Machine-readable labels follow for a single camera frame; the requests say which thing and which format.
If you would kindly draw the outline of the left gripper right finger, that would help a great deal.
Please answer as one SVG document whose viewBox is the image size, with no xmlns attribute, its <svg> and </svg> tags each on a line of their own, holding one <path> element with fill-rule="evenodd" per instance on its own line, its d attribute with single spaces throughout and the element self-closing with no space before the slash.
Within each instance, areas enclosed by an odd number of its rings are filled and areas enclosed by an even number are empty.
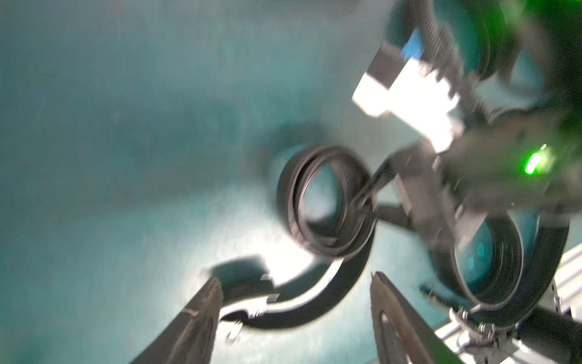
<svg viewBox="0 0 582 364">
<path fill-rule="evenodd" d="M 370 294 L 380 363 L 462 362 L 384 273 L 374 273 Z"/>
</svg>

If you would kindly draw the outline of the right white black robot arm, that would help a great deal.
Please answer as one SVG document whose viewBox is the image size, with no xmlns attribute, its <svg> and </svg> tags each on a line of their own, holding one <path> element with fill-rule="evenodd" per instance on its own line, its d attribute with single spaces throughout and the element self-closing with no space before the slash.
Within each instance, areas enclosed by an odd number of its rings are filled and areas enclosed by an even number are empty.
<svg viewBox="0 0 582 364">
<path fill-rule="evenodd" d="M 551 359 L 581 361 L 581 326 L 541 309 L 571 215 L 581 210 L 581 3 L 528 1 L 513 46 L 538 54 L 548 104 L 498 121 L 463 71 L 431 1 L 410 1 L 426 59 L 459 100 L 465 130 L 446 150 L 418 144 L 389 157 L 350 204 L 359 223 L 388 221 L 420 233 L 436 273 L 471 302 L 468 319 L 521 338 Z M 489 278 L 471 291 L 455 248 L 471 220 L 493 232 Z"/>
</svg>

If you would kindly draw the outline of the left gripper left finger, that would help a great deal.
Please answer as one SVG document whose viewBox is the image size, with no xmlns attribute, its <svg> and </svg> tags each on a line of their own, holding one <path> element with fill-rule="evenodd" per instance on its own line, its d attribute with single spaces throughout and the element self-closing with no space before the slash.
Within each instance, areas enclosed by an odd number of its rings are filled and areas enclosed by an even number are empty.
<svg viewBox="0 0 582 364">
<path fill-rule="evenodd" d="M 210 278 L 133 363 L 209 363 L 224 293 Z"/>
</svg>

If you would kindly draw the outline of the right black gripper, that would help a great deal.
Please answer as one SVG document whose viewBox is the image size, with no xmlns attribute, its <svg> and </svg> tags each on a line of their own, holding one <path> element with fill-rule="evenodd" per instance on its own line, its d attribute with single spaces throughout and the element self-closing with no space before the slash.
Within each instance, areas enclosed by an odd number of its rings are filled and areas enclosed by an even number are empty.
<svg viewBox="0 0 582 364">
<path fill-rule="evenodd" d="M 441 153 L 418 143 L 392 154 L 354 199 L 357 212 L 388 220 L 365 201 L 397 182 L 404 225 L 432 246 L 470 241 L 486 217 L 511 209 L 568 217 L 581 211 L 581 113 L 537 109 L 465 132 Z"/>
</svg>

